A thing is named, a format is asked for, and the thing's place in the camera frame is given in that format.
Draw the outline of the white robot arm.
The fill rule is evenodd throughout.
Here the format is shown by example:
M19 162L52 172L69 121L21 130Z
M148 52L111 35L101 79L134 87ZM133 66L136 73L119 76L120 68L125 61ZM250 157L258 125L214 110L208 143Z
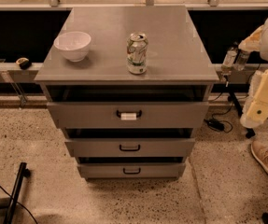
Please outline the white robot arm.
M248 52L257 51L268 62L268 18L238 48ZM252 77L242 112L240 122L246 128L256 128L268 119L268 69L258 71Z

